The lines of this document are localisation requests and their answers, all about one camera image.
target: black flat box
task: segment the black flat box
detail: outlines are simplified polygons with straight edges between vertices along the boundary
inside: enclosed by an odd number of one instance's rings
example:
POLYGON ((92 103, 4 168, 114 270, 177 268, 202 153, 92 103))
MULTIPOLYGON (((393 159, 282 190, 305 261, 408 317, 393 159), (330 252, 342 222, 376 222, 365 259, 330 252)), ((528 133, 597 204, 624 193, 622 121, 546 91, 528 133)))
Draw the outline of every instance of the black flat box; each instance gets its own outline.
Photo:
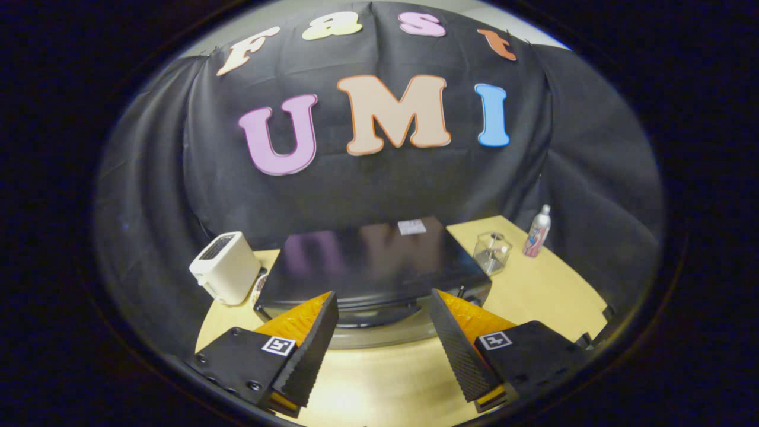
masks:
POLYGON ((490 286, 448 230, 425 217, 402 228, 381 223, 288 237, 255 309, 268 321, 334 290, 339 319, 330 348, 362 348, 435 336, 432 288, 482 305, 490 286))

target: wooden table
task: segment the wooden table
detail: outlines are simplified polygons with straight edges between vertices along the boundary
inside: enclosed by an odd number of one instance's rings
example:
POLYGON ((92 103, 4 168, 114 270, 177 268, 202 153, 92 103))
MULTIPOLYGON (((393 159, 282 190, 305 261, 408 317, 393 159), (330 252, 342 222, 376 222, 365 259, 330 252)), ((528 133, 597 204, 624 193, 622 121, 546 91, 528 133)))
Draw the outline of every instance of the wooden table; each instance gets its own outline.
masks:
MULTIPOLYGON (((606 303, 596 291, 547 248, 535 258, 521 253, 527 234, 498 216, 460 223, 448 231, 470 254, 477 235, 497 231, 514 245, 504 271, 491 277, 493 288, 484 308, 516 324, 538 320, 576 341, 588 332, 596 337, 606 319, 606 303)), ((271 268, 279 250, 257 251, 271 268)), ((236 306, 214 301, 200 328, 200 351, 230 327, 253 330, 262 321, 246 300, 236 306)), ((413 343, 361 350, 328 350, 308 407, 297 419, 309 426, 374 427, 454 425, 477 416, 466 403, 440 341, 434 337, 413 343)))

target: aerosol can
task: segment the aerosol can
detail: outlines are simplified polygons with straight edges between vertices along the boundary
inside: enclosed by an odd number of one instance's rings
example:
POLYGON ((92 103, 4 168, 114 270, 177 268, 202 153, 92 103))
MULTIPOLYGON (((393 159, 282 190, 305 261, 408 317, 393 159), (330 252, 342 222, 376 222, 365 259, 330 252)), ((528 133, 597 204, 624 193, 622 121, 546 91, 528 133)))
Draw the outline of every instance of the aerosol can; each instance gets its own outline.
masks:
POLYGON ((544 204, 543 209, 538 215, 535 215, 535 219, 532 220, 532 226, 527 236, 527 241, 524 243, 524 254, 528 257, 534 258, 543 247, 543 242, 548 237, 548 230, 551 228, 551 217, 548 213, 551 211, 551 206, 544 204))

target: draped black fabric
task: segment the draped black fabric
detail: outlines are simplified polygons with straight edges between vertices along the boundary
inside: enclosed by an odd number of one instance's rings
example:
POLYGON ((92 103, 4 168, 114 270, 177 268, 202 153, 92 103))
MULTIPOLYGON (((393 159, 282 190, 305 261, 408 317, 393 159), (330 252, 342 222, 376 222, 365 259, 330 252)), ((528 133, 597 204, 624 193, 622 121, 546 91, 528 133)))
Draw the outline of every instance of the draped black fabric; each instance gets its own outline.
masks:
POLYGON ((573 52, 400 3, 316 9, 275 25, 277 35, 221 77, 216 72, 239 40, 171 63, 135 97, 106 146, 95 200, 99 261, 108 291, 157 348, 193 352, 211 298, 187 268, 222 232, 242 231, 263 249, 292 233, 425 216, 450 224, 503 214, 526 230, 540 206, 551 204, 547 247, 618 313, 653 276, 664 215, 651 148, 617 92, 573 52), (336 11, 355 11, 361 31, 302 39, 313 19, 336 11), (446 35, 403 32, 398 15, 406 11, 434 15, 446 35), (498 56, 480 28, 508 40, 518 60, 498 56), (452 142, 414 147, 412 125, 400 148, 348 154, 351 106, 336 84, 357 74, 376 75, 398 99, 415 75, 443 77, 452 142), (477 140, 480 83, 508 94, 506 147, 477 140), (270 107, 272 145, 288 153, 294 132, 281 105, 306 93, 318 97, 313 162, 293 175, 262 173, 239 118, 270 107))

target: blue letter i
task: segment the blue letter i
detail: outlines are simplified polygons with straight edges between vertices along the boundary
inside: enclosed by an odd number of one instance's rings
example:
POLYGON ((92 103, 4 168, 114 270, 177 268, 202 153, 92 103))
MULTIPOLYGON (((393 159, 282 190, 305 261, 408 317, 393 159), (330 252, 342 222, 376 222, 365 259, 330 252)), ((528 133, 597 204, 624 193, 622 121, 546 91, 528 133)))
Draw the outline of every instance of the blue letter i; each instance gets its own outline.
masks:
POLYGON ((485 118, 485 129, 478 137, 480 144, 485 147, 509 145, 509 136, 506 134, 506 123, 503 115, 503 100, 506 99, 506 91, 485 83, 475 84, 474 91, 482 98, 482 113, 485 118))

